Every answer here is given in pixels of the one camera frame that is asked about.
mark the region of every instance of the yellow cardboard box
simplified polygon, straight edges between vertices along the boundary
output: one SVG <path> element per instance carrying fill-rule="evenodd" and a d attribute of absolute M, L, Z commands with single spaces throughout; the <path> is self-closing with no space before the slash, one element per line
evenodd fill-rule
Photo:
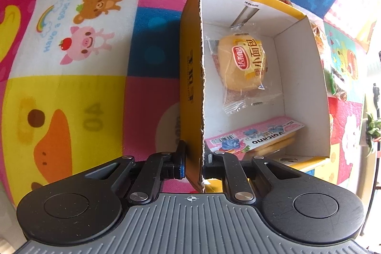
<path fill-rule="evenodd" d="M 266 75 L 281 85 L 283 95 L 228 115 L 222 109 L 222 83 L 204 43 L 229 29 L 246 7 L 258 9 L 245 26 L 255 25 L 266 51 Z M 188 145 L 189 181 L 204 187 L 204 138 L 284 115 L 305 127 L 293 145 L 274 157 L 302 171 L 323 164 L 330 155 L 328 99 L 308 18 L 278 0 L 187 0 L 180 23 L 180 136 Z"/>

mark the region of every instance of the barcode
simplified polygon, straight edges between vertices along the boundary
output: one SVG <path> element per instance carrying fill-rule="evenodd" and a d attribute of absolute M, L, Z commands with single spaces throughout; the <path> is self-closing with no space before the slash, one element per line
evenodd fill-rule
<path fill-rule="evenodd" d="M 218 144 L 222 143 L 222 141 L 226 141 L 226 140 L 230 140 L 230 139 L 235 139 L 235 138 L 237 138 L 236 135 L 230 134 L 230 135 L 222 136 L 220 138 L 212 139 L 212 140 L 210 140 L 210 142 L 212 144 L 214 144 L 214 145 L 218 145 Z"/>

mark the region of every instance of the snack package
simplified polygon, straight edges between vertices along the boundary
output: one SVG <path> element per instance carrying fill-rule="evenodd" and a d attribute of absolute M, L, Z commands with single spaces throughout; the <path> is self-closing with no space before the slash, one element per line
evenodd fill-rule
<path fill-rule="evenodd" d="M 328 44 L 327 37 L 324 31 L 322 31 L 316 23 L 311 22 L 311 27 L 315 35 L 317 48 L 319 50 L 326 85 L 330 85 L 330 88 L 328 87 L 327 89 L 327 93 L 332 94 L 339 100 L 346 101 L 349 85 L 345 81 L 344 77 L 333 67 L 331 47 Z"/>
<path fill-rule="evenodd" d="M 266 79 L 267 57 L 262 41 L 232 27 L 219 40 L 205 38 L 216 70 L 224 87 L 224 111 L 237 112 L 247 106 L 262 104 L 282 94 L 281 87 L 272 88 Z"/>
<path fill-rule="evenodd" d="M 211 152 L 233 153 L 242 160 L 274 153 L 291 145 L 295 142 L 296 131 L 303 127 L 289 117 L 280 116 L 205 139 L 205 143 Z"/>

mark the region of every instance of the packaged bread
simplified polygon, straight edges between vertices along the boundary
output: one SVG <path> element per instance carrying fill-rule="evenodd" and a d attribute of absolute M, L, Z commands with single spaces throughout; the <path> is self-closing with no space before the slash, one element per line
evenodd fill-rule
<path fill-rule="evenodd" d="M 218 42 L 220 77 L 227 89 L 246 92 L 264 89 L 266 55 L 262 42 L 247 33 L 236 33 Z"/>
<path fill-rule="evenodd" d="M 296 132 L 303 127 L 302 123 L 289 117 L 279 116 L 207 138 L 205 142 L 211 152 L 229 152 L 239 160 L 247 160 L 254 155 L 264 156 L 288 147 L 296 141 Z"/>

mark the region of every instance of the bread roll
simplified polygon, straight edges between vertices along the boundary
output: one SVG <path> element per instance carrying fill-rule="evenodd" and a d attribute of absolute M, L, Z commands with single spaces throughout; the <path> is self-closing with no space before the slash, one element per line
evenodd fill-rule
<path fill-rule="evenodd" d="M 235 91 L 249 91 L 262 85 L 266 57 L 262 42 L 249 34 L 225 36 L 218 43 L 220 76 L 224 85 Z"/>
<path fill-rule="evenodd" d="M 243 161 L 249 161 L 254 155 L 267 155 L 270 153 L 273 153 L 279 149 L 283 149 L 285 147 L 288 147 L 289 145 L 293 144 L 295 142 L 295 133 L 293 132 L 293 135 L 285 135 L 279 140 L 276 140 L 275 143 L 272 144 L 266 144 L 259 148 L 253 149 L 247 153 L 245 153 L 243 157 Z"/>

